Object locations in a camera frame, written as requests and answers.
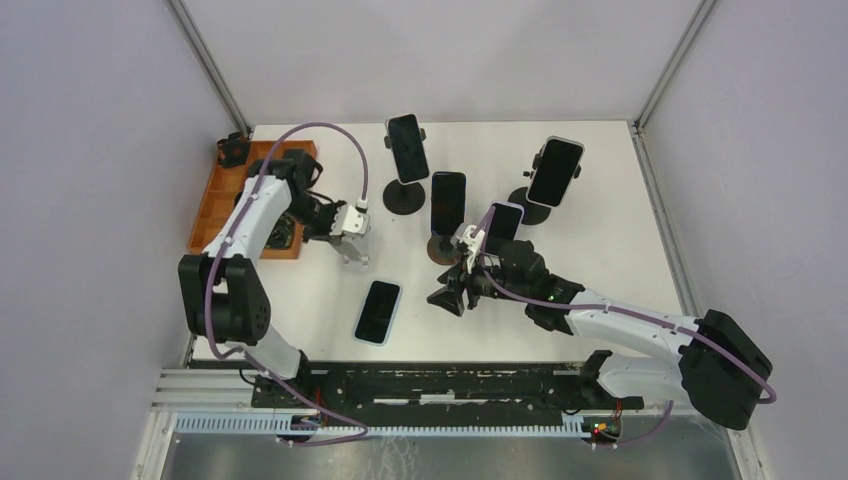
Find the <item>phone with light blue case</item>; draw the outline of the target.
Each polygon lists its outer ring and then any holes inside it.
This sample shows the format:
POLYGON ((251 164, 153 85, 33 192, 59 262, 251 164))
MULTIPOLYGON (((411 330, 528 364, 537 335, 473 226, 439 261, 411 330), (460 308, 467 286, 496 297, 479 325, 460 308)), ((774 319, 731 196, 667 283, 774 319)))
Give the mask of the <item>phone with light blue case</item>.
POLYGON ((375 280, 370 284, 353 331, 356 340, 371 345, 384 345, 392 327, 401 286, 375 280))

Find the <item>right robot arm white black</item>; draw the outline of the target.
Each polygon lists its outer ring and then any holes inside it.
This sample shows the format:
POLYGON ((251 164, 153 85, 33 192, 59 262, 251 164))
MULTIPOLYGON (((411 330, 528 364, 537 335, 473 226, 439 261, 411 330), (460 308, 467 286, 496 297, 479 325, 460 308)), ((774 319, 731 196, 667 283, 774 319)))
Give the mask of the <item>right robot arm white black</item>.
POLYGON ((577 382, 580 400, 602 408, 614 398, 683 402, 728 429, 748 427, 757 406, 775 402, 773 364, 727 313, 662 314, 614 301, 555 275, 529 241, 505 243, 496 256, 467 250, 438 279, 427 302, 455 316, 481 298, 523 304, 547 331, 607 341, 632 350, 598 350, 577 382))

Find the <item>black phone dark case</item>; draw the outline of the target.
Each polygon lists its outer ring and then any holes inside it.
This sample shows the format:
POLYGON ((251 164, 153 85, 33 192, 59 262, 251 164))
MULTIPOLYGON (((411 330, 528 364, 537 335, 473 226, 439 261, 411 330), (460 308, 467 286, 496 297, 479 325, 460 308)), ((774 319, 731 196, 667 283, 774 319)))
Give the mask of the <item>black phone dark case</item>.
POLYGON ((465 174, 435 172, 431 181, 431 233, 452 236, 464 222, 465 204, 465 174))

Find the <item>silver folding phone stand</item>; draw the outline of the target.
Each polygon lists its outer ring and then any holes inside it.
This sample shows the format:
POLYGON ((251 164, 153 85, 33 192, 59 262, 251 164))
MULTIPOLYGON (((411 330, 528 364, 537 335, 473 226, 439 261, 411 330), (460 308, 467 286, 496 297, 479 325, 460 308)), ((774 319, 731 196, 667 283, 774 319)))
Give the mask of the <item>silver folding phone stand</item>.
POLYGON ((369 226, 357 232, 345 230, 337 249, 342 257, 342 264, 349 268, 367 270, 370 264, 369 226))

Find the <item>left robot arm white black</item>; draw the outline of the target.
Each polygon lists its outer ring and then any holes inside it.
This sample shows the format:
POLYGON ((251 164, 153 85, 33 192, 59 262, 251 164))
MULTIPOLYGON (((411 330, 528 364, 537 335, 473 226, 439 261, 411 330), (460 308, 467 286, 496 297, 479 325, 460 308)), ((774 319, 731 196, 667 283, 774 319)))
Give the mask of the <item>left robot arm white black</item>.
POLYGON ((323 203, 311 191, 322 171, 303 149, 254 162, 222 230, 177 268, 190 332, 205 338, 219 360, 243 355, 277 380, 276 394, 295 408, 312 399, 314 381, 304 374, 305 354, 271 326, 271 302, 256 264, 283 217, 302 224, 304 241, 341 244, 343 234, 334 226, 344 202, 323 203))

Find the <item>phone stand brown round base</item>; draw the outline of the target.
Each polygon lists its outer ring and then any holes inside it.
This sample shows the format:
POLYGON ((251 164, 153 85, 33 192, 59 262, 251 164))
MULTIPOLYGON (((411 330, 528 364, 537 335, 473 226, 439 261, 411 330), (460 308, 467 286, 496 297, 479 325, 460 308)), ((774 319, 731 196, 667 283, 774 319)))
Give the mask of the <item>phone stand brown round base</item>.
POLYGON ((459 261, 462 252, 453 241, 455 235, 460 233, 464 227, 465 224, 460 223, 448 231, 447 229, 437 230, 433 225, 430 226, 431 236, 427 242, 426 251, 432 262, 442 266, 451 266, 459 261))

